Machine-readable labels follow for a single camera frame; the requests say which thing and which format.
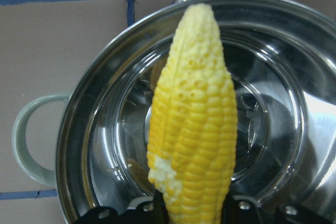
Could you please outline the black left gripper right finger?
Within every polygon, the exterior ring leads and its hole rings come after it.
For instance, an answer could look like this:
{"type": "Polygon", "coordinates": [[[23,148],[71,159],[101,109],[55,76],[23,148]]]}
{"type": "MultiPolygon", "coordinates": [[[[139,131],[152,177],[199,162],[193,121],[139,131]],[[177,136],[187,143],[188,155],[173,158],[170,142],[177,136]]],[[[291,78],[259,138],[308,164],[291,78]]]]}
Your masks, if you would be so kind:
{"type": "Polygon", "coordinates": [[[330,223],[330,221],[300,204],[279,204],[270,214],[253,197],[228,194],[223,203],[223,223],[330,223]]]}

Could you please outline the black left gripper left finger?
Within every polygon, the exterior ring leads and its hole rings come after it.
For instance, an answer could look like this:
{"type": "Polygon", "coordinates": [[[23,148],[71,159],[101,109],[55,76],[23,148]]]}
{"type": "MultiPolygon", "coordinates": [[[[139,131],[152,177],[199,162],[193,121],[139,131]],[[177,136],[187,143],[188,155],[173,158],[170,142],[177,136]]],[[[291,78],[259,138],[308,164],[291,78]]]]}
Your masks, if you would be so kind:
{"type": "Polygon", "coordinates": [[[100,206],[89,210],[78,223],[165,223],[165,213],[160,204],[154,202],[143,202],[120,215],[113,208],[100,206]]]}

